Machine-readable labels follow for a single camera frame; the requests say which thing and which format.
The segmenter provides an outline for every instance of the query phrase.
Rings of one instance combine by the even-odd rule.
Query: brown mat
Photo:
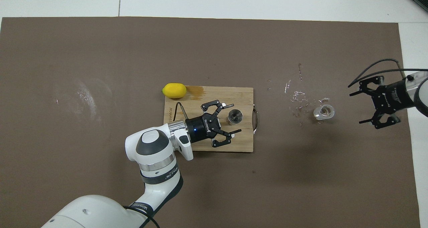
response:
[[[401,60],[397,24],[3,18],[0,55],[1,227],[39,227],[87,194],[137,199],[124,140],[162,125],[169,82],[253,87],[259,126],[254,153],[178,155],[185,182],[161,227],[419,227],[406,112],[358,124],[373,104],[346,88]],[[335,117],[308,119],[325,97]]]

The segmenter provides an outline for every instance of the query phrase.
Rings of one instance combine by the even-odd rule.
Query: metal handle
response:
[[[252,104],[252,111],[255,112],[255,128],[253,128],[252,134],[255,134],[255,131],[257,131],[258,126],[258,112],[257,109],[255,109],[255,104]]]

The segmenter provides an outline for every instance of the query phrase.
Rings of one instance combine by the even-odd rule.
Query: cutting board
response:
[[[219,100],[227,105],[233,103],[234,106],[228,109],[223,109],[218,118],[220,120],[221,129],[225,131],[234,131],[242,129],[241,132],[235,134],[231,140],[231,144],[221,147],[211,147],[211,140],[206,139],[192,144],[193,151],[221,151],[221,152],[252,152],[253,151],[253,131],[252,131],[252,110],[253,110],[253,88],[237,88],[237,87],[209,87],[209,86],[186,86],[187,93],[180,99],[170,99],[165,97],[165,112],[164,123],[173,121],[176,103],[180,102],[188,115],[188,118],[197,117],[203,114],[201,105],[213,100]],[[208,113],[213,113],[216,106],[208,109]],[[242,112],[243,119],[240,123],[229,125],[227,115],[232,109],[238,109]],[[180,107],[177,108],[176,120],[184,119],[183,112]],[[218,141],[223,141],[225,138],[217,135]]]

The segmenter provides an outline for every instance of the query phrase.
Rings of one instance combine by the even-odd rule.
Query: silver metal ring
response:
[[[169,157],[164,159],[163,161],[159,161],[154,164],[139,164],[139,168],[144,171],[154,171],[166,167],[169,165],[175,158],[174,153],[172,153]]]

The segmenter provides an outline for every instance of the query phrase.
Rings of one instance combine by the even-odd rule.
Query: yellow lemon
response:
[[[168,83],[162,88],[162,93],[171,99],[182,98],[186,95],[186,86],[181,83]]]

